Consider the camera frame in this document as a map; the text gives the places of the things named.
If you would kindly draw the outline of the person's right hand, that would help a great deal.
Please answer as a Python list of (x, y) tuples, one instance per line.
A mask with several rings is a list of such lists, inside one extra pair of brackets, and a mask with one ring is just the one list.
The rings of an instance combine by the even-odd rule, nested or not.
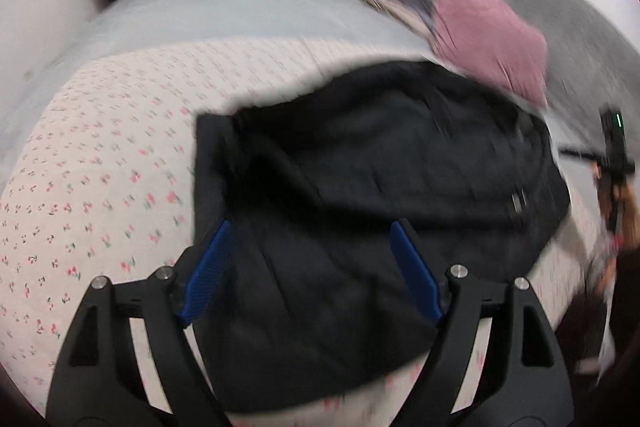
[(639, 247), (639, 207), (634, 186), (631, 182), (614, 184), (598, 164), (593, 165), (593, 182), (600, 215), (606, 225), (612, 211), (617, 209), (616, 231), (613, 232), (616, 246), (621, 251), (634, 251)]

